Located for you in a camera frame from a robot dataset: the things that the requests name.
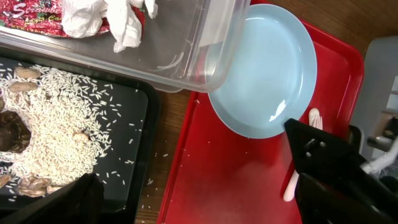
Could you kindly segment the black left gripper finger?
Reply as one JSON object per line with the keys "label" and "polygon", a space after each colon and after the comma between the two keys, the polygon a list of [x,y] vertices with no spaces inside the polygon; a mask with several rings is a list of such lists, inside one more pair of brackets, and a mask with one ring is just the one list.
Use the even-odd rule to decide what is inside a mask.
{"label": "black left gripper finger", "polygon": [[78,180],[30,205],[7,215],[1,223],[98,223],[104,201],[104,186],[96,174]]}

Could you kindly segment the food scraps and rice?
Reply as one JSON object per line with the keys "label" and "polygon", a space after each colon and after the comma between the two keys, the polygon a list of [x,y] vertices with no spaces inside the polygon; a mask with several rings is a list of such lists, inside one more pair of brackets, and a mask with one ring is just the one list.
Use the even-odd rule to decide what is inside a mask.
{"label": "food scraps and rice", "polygon": [[50,194],[83,174],[97,175],[94,166],[111,146],[97,119],[107,104],[102,95],[83,75],[41,65],[1,65],[4,110],[28,130],[14,152],[1,154],[2,203],[20,207],[38,199],[39,194],[25,191],[34,179],[50,181],[45,188]]}

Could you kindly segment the white plastic fork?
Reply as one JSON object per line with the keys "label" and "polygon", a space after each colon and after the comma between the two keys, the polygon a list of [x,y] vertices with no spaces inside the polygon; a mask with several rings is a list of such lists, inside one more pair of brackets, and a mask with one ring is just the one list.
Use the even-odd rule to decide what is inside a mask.
{"label": "white plastic fork", "polygon": [[[320,116],[320,112],[317,108],[312,108],[308,113],[308,123],[311,127],[322,130],[323,129],[323,118]],[[290,202],[295,196],[295,188],[297,181],[299,179],[299,174],[295,170],[286,186],[285,192],[283,194],[283,200],[285,202]]]}

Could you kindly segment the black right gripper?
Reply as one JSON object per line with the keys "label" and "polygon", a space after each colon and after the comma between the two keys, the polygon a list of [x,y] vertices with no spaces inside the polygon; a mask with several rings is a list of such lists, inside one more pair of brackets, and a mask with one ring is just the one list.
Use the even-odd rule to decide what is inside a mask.
{"label": "black right gripper", "polygon": [[[370,174],[393,164],[397,158],[397,128],[387,125],[383,134],[387,138],[385,143],[368,139],[370,146],[387,151],[371,162],[356,151],[360,144],[324,130],[295,119],[288,119],[284,129],[295,170],[300,174],[295,199],[303,224],[397,223],[395,196],[384,198],[377,191],[360,188],[380,189],[381,184]],[[343,185],[333,188],[323,182]]]}

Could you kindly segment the light blue plate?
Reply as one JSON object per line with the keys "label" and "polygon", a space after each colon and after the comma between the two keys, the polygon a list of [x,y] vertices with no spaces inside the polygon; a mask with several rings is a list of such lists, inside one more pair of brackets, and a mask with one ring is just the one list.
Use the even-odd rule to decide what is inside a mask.
{"label": "light blue plate", "polygon": [[209,99],[230,130],[265,139],[304,114],[316,82],[315,46],[304,24],[283,7],[253,4],[226,80]]}

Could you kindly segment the red snack wrapper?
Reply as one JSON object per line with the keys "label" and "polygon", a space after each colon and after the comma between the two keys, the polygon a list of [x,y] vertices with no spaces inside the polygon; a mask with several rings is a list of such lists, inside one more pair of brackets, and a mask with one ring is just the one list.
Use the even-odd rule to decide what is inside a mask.
{"label": "red snack wrapper", "polygon": [[[142,22],[142,31],[145,23],[145,6],[140,9],[133,7],[133,11]],[[35,32],[54,37],[69,37],[64,33],[62,25],[62,0],[1,0],[1,25],[3,27]],[[99,32],[110,32],[109,24],[103,20]]]}

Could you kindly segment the white napkin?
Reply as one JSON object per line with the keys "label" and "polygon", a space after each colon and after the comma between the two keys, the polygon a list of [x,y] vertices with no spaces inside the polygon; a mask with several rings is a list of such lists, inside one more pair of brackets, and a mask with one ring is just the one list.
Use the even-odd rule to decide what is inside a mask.
{"label": "white napkin", "polygon": [[115,38],[113,51],[136,48],[141,43],[142,22],[133,11],[145,6],[151,19],[158,13],[155,0],[65,0],[62,1],[62,28],[67,36],[81,39],[96,35],[103,20]]}

